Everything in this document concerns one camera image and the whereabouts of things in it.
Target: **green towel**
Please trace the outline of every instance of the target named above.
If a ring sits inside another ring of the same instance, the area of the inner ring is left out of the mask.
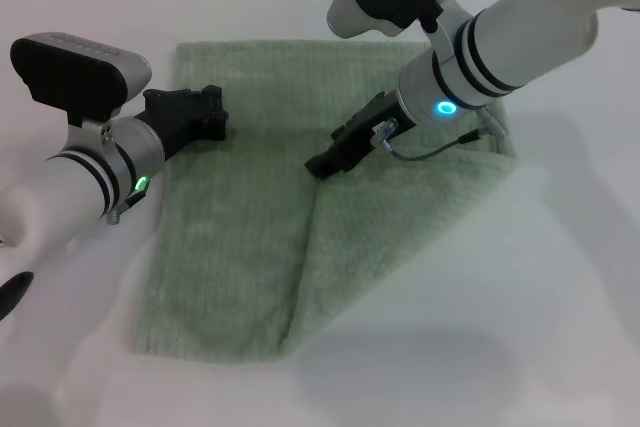
[[[493,139],[427,162],[376,151],[324,182],[306,171],[330,132],[394,89],[400,68],[424,49],[312,41],[178,47],[177,87],[222,87],[235,133],[195,144],[167,166],[138,351],[219,363],[278,359],[511,172],[511,146]],[[504,116],[501,106],[493,111]],[[477,127],[475,117],[455,129],[414,129],[394,145],[423,154]]]

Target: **white table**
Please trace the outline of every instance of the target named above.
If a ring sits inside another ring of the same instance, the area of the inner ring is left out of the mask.
[[[66,135],[64,114],[32,102],[13,71],[13,40],[57,30],[132,50],[153,67],[150,87],[169,89],[176,44],[331,39],[330,2],[0,0],[0,187]],[[155,182],[118,227],[97,225],[51,259],[0,323],[0,425],[638,425],[638,32],[637,14],[604,12],[591,53],[513,94],[516,172],[283,363],[130,352]],[[417,39],[415,28],[399,38]]]

